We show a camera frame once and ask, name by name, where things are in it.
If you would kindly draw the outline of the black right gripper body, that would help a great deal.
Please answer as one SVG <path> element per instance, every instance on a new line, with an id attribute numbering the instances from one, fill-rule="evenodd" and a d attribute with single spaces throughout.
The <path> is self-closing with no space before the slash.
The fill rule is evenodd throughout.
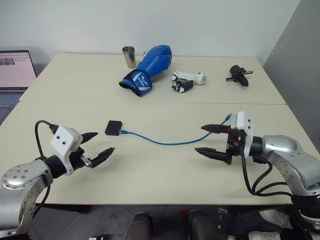
<path id="1" fill-rule="evenodd" d="M 246 141 L 246 133 L 243 129 L 232 129 L 230 126 L 227 127 L 227 145 L 226 145 L 226 163 L 228 165 L 232 164 L 232 157 L 239 156 L 241 147 L 244 148 Z"/>

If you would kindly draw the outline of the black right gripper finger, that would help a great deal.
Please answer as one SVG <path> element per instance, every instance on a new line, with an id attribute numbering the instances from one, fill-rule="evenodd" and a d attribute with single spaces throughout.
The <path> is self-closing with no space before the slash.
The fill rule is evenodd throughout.
<path id="1" fill-rule="evenodd" d="M 196 147 L 194 150 L 210 159 L 219 160 L 225 163 L 228 161 L 228 155 L 225 152 L 217 151 L 214 148 Z"/>
<path id="2" fill-rule="evenodd" d="M 229 126 L 222 124 L 207 124 L 202 126 L 201 129 L 215 134 L 227 134 L 229 132 Z"/>

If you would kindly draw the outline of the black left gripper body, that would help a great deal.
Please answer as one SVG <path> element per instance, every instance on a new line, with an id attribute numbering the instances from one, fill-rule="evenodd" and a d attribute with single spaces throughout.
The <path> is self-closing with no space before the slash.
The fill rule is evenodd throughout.
<path id="1" fill-rule="evenodd" d="M 93 166 L 91 160 L 84 156 L 85 151 L 79 147 L 76 151 L 73 151 L 70 156 L 69 160 L 72 165 L 74 171 L 80 169 L 84 166 L 91 168 Z"/>

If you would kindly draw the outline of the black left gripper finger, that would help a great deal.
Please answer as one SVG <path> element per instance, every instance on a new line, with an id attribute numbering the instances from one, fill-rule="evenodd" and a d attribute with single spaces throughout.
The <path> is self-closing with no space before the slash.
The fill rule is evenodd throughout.
<path id="1" fill-rule="evenodd" d="M 114 147 L 110 147 L 106 150 L 104 150 L 103 152 L 99 153 L 97 155 L 97 157 L 93 158 L 90 160 L 91 165 L 90 168 L 93 169 L 95 167 L 97 167 L 98 165 L 100 165 L 101 163 L 103 163 L 104 161 L 106 161 L 114 152 L 115 148 Z"/>
<path id="2" fill-rule="evenodd" d="M 86 132 L 81 134 L 82 136 L 82 141 L 81 141 L 81 145 L 88 142 L 89 140 L 91 140 L 92 138 L 94 138 L 95 136 L 97 136 L 98 133 L 97 132 Z"/>

